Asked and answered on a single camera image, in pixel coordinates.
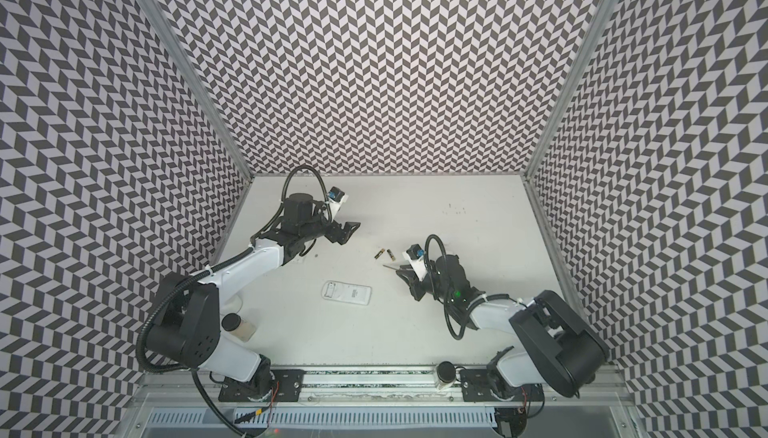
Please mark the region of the white remote with green buttons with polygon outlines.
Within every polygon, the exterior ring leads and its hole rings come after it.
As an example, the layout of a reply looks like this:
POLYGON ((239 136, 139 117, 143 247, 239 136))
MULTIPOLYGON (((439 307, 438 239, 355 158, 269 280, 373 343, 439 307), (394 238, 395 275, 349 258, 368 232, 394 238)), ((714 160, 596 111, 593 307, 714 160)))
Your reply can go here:
POLYGON ((322 289, 323 299, 360 306, 367 306, 372 297, 372 288, 364 285, 327 281, 322 289))

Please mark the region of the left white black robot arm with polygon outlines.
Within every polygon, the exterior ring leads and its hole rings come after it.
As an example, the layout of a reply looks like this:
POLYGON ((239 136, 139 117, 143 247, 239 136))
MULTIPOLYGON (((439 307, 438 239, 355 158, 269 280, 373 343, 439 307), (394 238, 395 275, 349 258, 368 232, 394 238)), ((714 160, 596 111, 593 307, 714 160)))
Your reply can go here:
POLYGON ((243 386, 252 399, 266 398, 275 382, 270 361, 242 341, 222 337, 222 309, 257 278, 307 252, 315 240, 345 244, 360 226, 335 219, 347 199, 337 187, 324 200, 293 193, 282 201, 273 224, 240 254, 190 276, 164 277, 136 341, 140 367, 150 373, 207 370, 243 386))

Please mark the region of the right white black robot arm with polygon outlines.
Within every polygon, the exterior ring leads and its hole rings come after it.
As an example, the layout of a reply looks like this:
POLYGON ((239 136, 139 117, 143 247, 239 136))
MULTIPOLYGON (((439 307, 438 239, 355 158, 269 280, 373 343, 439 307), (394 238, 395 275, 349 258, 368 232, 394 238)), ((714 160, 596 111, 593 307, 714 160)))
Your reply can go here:
POLYGON ((470 284, 456 255, 427 260, 418 252, 390 267, 414 300, 431 296, 440 303, 454 340, 470 330, 514 337, 481 373, 493 400, 522 400, 543 385, 561 396, 577 397, 608 362, 604 340, 552 290, 525 299, 489 294, 470 284))

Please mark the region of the middle cylinder black cap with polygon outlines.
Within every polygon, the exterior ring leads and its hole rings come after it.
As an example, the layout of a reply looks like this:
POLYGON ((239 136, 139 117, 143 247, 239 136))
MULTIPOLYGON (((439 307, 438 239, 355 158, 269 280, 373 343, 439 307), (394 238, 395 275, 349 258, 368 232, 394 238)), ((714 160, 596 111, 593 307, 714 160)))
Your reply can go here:
POLYGON ((442 361, 433 369, 435 388, 438 391, 452 387, 456 381, 456 366, 450 361, 442 361))

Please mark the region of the left wooden cylinder black cap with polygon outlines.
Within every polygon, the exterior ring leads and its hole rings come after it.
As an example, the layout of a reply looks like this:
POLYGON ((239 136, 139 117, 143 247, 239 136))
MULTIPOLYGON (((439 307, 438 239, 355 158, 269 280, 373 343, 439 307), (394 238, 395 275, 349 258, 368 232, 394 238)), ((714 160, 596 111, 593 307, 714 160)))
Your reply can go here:
POLYGON ((221 319, 222 329, 240 340, 247 343, 256 333, 256 326, 250 321, 242 318, 237 313, 228 313, 221 319))

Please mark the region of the white ventilation grille strip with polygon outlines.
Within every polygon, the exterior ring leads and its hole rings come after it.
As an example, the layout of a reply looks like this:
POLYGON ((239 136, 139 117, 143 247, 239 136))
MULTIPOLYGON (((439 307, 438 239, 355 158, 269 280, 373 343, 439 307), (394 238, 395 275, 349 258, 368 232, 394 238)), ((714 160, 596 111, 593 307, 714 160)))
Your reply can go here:
POLYGON ((254 415, 249 409, 229 412, 240 429, 389 430, 415 428, 493 428, 495 413, 484 407, 328 407, 279 408, 254 415))

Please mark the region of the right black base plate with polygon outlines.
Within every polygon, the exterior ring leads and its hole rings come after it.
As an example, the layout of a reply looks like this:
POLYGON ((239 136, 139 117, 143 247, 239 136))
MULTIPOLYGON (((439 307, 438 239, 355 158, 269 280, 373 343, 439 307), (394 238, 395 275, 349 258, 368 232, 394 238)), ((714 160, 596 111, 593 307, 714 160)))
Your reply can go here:
POLYGON ((545 399, 541 385, 511 387, 503 379, 492 385, 486 369, 460 367, 458 381, 462 398, 467 403, 480 402, 542 402, 545 399))

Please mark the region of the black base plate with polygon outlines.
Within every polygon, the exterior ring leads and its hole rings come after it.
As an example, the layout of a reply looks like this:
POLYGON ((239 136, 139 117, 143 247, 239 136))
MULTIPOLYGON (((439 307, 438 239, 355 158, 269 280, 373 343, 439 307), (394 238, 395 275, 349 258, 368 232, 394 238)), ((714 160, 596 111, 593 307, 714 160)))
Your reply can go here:
POLYGON ((305 372, 301 369, 278 369, 259 372, 248 382, 225 378, 218 401, 222 403, 297 402, 305 372))
POLYGON ((462 398, 467 403, 480 402, 542 402, 545 399, 541 385, 511 387, 503 379, 492 385, 486 369, 460 367, 458 381, 462 398))

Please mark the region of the aluminium mounting rail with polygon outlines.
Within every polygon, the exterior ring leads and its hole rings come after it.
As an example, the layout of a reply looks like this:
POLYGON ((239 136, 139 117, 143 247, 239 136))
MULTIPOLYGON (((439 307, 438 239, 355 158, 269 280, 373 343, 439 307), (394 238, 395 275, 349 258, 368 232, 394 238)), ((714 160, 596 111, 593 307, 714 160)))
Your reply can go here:
POLYGON ((306 366, 297 402, 277 402, 286 406, 511 406, 528 403, 536 408, 551 406, 628 406, 633 403, 619 371, 613 366, 599 370, 593 381, 578 394, 566 397, 542 384, 542 402, 463 401, 458 381, 446 390, 435 388, 431 366, 306 366))

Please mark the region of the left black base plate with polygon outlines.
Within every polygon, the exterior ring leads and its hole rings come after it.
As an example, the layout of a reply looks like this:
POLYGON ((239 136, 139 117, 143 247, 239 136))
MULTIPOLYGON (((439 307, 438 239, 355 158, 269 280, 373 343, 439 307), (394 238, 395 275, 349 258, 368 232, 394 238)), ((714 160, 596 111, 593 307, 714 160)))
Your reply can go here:
POLYGON ((301 369, 278 369, 259 372, 248 382, 225 378, 218 401, 222 403, 297 402, 305 372, 301 369))

